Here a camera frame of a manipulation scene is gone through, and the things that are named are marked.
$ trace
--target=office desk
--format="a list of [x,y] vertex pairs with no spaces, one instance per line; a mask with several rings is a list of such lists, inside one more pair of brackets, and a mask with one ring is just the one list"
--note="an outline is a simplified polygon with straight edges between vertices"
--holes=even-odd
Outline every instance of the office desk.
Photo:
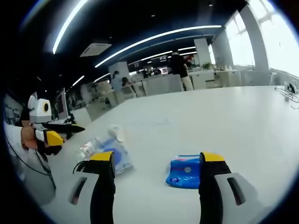
[[287,191],[299,164],[299,112],[270,86],[233,87],[135,98],[104,114],[49,159],[57,187],[76,165],[75,151],[107,126],[125,129],[135,167],[117,176],[114,223],[198,224],[197,190],[166,185],[177,154],[221,154],[265,206]]

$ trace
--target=window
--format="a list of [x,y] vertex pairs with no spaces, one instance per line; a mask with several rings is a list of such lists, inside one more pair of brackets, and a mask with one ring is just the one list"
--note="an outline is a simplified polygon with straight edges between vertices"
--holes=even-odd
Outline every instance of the window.
[[239,13],[226,26],[226,34],[234,65],[255,66],[250,38]]
[[249,5],[260,25],[270,68],[299,77],[299,46],[292,27],[268,0],[251,0]]
[[209,53],[210,53],[210,58],[211,58],[212,64],[216,64],[215,57],[214,57],[214,52],[213,52],[213,48],[212,48],[211,44],[209,45]]

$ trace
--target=ceiling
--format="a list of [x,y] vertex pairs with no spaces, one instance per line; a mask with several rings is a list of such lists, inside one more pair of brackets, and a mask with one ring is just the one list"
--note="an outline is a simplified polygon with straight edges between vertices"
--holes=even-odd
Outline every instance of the ceiling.
[[[36,90],[41,92],[40,96],[44,94],[50,98],[56,90],[68,89],[82,75],[85,77],[80,84],[91,82],[106,74],[108,66],[119,60],[131,63],[174,48],[194,46],[195,37],[183,37],[205,35],[210,43],[213,36],[222,31],[221,28],[162,36],[128,49],[98,68],[94,67],[124,47],[160,33],[202,25],[223,26],[236,10],[246,4],[244,0],[88,0],[71,21],[53,54],[56,37],[79,1],[39,1],[35,4],[38,7],[33,8],[35,13],[30,13],[19,29],[17,60],[24,73],[11,76],[9,87],[23,100],[26,101]],[[24,18],[35,1],[26,2],[22,3],[18,19]],[[93,42],[112,46],[98,56],[80,57]],[[22,88],[24,82],[31,83],[26,90]]]

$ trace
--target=white desk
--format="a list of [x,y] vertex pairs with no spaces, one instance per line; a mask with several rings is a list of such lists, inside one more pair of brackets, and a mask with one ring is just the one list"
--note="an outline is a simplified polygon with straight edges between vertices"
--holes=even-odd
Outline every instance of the white desk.
[[198,224],[197,190],[166,185],[166,167],[177,154],[210,151],[224,156],[273,206],[287,191],[299,164],[299,112],[274,87],[234,87],[135,98],[98,118],[50,157],[59,186],[76,165],[75,151],[109,124],[126,131],[135,167],[116,177],[114,222]]

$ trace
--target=clear plastic bag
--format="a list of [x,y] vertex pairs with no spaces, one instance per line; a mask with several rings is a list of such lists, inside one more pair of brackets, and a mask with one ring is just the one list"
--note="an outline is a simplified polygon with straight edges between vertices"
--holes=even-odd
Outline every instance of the clear plastic bag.
[[115,160],[115,173],[122,173],[124,170],[132,167],[128,152],[125,147],[119,143],[115,138],[108,138],[101,140],[95,138],[84,144],[77,153],[78,162],[89,160],[90,157],[96,153],[103,153],[113,151]]

